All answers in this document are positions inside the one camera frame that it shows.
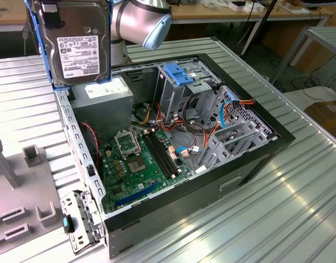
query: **blue drive bay latch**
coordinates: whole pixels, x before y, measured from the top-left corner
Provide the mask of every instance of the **blue drive bay latch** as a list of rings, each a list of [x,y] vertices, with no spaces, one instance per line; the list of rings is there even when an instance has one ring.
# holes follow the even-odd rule
[[[164,70],[178,86],[194,83],[194,80],[186,75],[185,70],[176,63],[164,64]]]

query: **black pole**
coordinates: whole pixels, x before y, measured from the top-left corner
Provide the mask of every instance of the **black pole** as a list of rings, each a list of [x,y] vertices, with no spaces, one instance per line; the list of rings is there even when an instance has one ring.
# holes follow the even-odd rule
[[[242,58],[243,60],[246,60],[246,56],[247,56],[248,51],[250,51],[250,47],[252,46],[254,40],[256,39],[256,36],[259,34],[260,30],[262,29],[264,23],[267,21],[267,19],[268,19],[269,15],[270,15],[271,11],[273,10],[273,8],[274,8],[276,2],[277,2],[277,0],[272,0],[272,1],[271,1],[271,4],[270,4],[270,6],[268,7],[268,10],[267,10],[267,12],[265,13],[263,19],[260,21],[260,24],[259,24],[259,26],[258,26],[256,32],[254,33],[254,36],[252,37],[251,42],[250,42],[250,44],[248,45],[248,47],[247,47],[245,53],[244,53],[243,55],[240,56],[240,58]]]

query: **motherboard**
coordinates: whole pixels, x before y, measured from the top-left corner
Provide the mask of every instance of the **motherboard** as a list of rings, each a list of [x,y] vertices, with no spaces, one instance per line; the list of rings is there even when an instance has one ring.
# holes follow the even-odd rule
[[[126,131],[101,145],[100,151],[103,158],[102,182],[106,189],[102,200],[105,213],[191,176],[184,160],[175,155],[162,130],[138,135]]]

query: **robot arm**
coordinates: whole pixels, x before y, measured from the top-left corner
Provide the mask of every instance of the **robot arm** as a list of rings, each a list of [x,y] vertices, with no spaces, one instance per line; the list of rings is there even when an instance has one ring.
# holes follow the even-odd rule
[[[119,0],[114,4],[111,26],[111,63],[129,61],[125,40],[156,49],[172,22],[166,0]]]

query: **ribbed metal surface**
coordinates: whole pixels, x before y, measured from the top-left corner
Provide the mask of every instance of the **ribbed metal surface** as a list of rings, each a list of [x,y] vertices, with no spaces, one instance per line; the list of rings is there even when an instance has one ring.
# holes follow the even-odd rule
[[[336,54],[336,26],[309,27],[308,35]]]
[[[249,184],[113,262],[336,261],[336,145],[296,112],[253,69],[210,38],[129,47],[134,61],[207,53],[276,117],[296,140]],[[47,147],[60,197],[79,187],[42,60],[0,60],[0,133],[5,154]],[[96,246],[75,257],[62,229],[0,256],[0,262],[106,262]]]

